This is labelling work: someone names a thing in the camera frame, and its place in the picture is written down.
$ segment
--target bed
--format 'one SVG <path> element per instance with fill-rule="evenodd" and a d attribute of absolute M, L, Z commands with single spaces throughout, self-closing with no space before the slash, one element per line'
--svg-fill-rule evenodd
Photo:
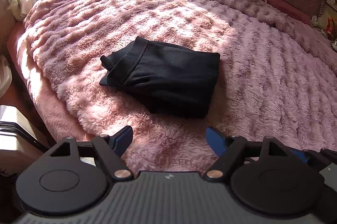
<path fill-rule="evenodd" d="M 221 54 L 205 119 L 154 115 L 98 85 L 100 56 L 137 35 Z M 130 125 L 134 141 L 123 158 L 135 172 L 205 171 L 216 158 L 207 126 L 337 149 L 337 54 L 319 32 L 261 0 L 40 0 L 7 47 L 55 139 Z"/>

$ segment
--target pink mattress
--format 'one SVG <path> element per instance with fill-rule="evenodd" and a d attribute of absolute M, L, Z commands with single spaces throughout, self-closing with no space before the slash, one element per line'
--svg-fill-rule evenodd
<path fill-rule="evenodd" d="M 67 111 L 65 103 L 60 101 L 51 89 L 49 81 L 42 76 L 32 58 L 28 58 L 25 29 L 22 23 L 16 23 L 7 41 L 7 48 L 16 70 L 27 86 L 34 105 L 54 139 L 75 136 L 77 141 L 87 141 L 87 134 L 78 120 Z"/>

